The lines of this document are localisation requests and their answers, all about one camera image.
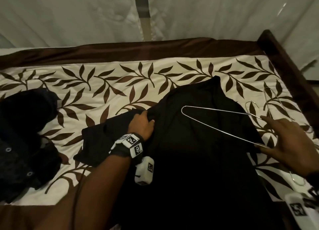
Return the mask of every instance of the left hand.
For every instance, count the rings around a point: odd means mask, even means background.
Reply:
[[[154,123],[154,120],[148,121],[147,111],[143,111],[141,115],[134,115],[134,118],[130,122],[127,133],[137,133],[146,141],[153,133]]]

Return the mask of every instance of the hand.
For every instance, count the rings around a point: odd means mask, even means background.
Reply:
[[[141,115],[135,114],[130,122],[127,133],[137,133],[146,141],[152,135],[154,130],[154,120],[148,122],[147,111],[143,111]]]
[[[319,171],[319,154],[315,145],[296,122],[290,122],[285,118],[278,120],[265,116],[261,118],[278,135],[277,145],[273,149],[256,145],[262,153],[289,166],[294,173],[302,177]]]

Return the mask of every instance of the forearm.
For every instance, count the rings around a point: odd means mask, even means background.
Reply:
[[[75,229],[103,229],[130,167],[129,157],[111,155],[83,182],[75,211]],[[75,192],[64,197],[38,226],[69,230]]]

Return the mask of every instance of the silver wire hanger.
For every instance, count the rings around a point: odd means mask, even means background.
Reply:
[[[194,107],[194,106],[183,106],[183,107],[181,108],[181,113],[182,113],[183,115],[185,115],[186,117],[189,117],[190,119],[193,119],[193,120],[195,120],[195,121],[197,121],[197,122],[199,122],[199,123],[202,123],[202,124],[204,124],[204,125],[206,125],[206,126],[208,126],[208,127],[210,127],[210,128],[216,129],[216,130],[218,130],[218,131],[220,131],[220,132],[222,132],[222,133],[225,133],[225,134],[227,134],[227,135],[233,136],[233,137],[235,137],[235,138],[238,138],[238,139],[244,140],[244,141],[246,141],[246,142],[249,142],[249,143],[252,143],[252,144],[255,144],[255,145],[259,145],[259,146],[262,146],[262,147],[265,147],[265,148],[269,148],[269,147],[267,147],[267,146],[264,145],[264,144],[254,143],[254,142],[252,142],[252,141],[249,141],[249,140],[247,140],[247,139],[243,139],[243,138],[240,138],[240,137],[238,137],[238,136],[232,135],[232,134],[227,133],[227,132],[225,132],[225,131],[222,131],[222,130],[220,130],[220,129],[214,128],[214,127],[212,127],[212,126],[210,126],[210,125],[208,125],[208,124],[205,124],[205,123],[203,123],[203,122],[201,122],[201,121],[199,121],[199,120],[197,120],[197,119],[194,119],[194,118],[192,118],[192,117],[186,115],[186,114],[183,112],[183,108],[185,108],[185,107],[208,109],[208,110],[215,110],[215,111],[222,111],[222,112],[229,112],[229,113],[246,114],[246,115],[251,115],[251,116],[254,116],[254,117],[257,117],[257,118],[261,119],[260,117],[258,117],[258,116],[256,116],[256,115],[253,115],[253,114],[251,114],[251,113],[241,113],[241,112],[233,112],[233,111],[227,111],[227,110],[221,110],[221,109],[215,109],[215,108],[203,108],[203,107]]]
[[[288,115],[290,121],[292,122],[293,119],[290,117],[289,113],[288,113],[287,110],[285,109],[284,105],[283,105],[282,102],[280,101],[280,99],[279,99],[279,97],[277,96],[277,94],[273,91],[272,88],[266,86],[266,87],[264,88],[264,96],[265,96],[266,105],[267,105],[267,110],[268,110],[268,112],[269,112],[270,117],[272,118],[272,115],[271,115],[271,112],[270,112],[270,109],[269,109],[268,100],[267,100],[267,97],[266,97],[266,90],[265,90],[266,88],[269,88],[269,89],[273,92],[273,94],[274,94],[275,97],[277,98],[278,102],[281,104],[282,108],[283,108],[283,109],[285,110],[285,112],[287,113],[287,115]],[[304,185],[306,184],[305,178],[302,178],[302,179],[303,179],[303,183],[300,184],[299,182],[297,182],[297,181],[294,179],[293,174],[291,173],[291,171],[289,171],[289,173],[290,173],[290,176],[291,176],[291,179],[293,180],[293,182],[296,183],[298,186],[304,186]]]

